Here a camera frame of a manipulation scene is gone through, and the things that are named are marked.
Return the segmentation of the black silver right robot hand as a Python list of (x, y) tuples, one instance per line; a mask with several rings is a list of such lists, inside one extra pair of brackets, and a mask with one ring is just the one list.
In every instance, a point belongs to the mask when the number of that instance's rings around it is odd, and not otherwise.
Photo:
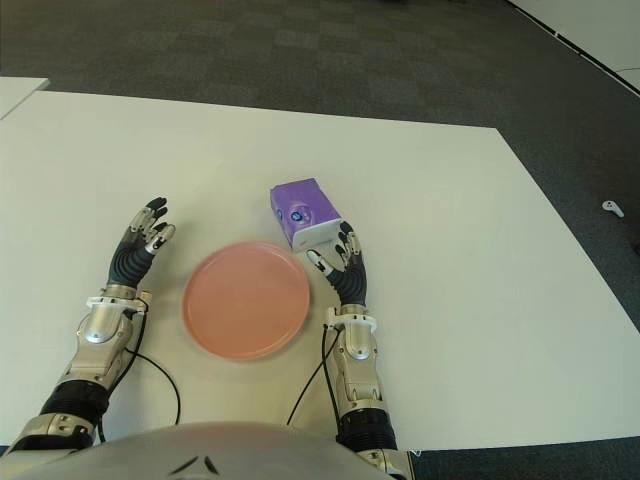
[(327, 279), (342, 306), (359, 305), (365, 308), (367, 274), (363, 250), (353, 227), (346, 221), (340, 223), (338, 240), (335, 251), (342, 261), (341, 269), (331, 265), (317, 250), (307, 250), (306, 256)]

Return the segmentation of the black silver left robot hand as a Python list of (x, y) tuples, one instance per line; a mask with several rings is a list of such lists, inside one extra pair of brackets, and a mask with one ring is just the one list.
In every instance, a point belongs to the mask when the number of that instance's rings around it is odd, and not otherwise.
[(138, 287), (156, 255), (175, 234), (173, 224), (160, 222), (167, 212), (167, 199), (157, 197), (134, 215), (111, 258), (107, 288)]

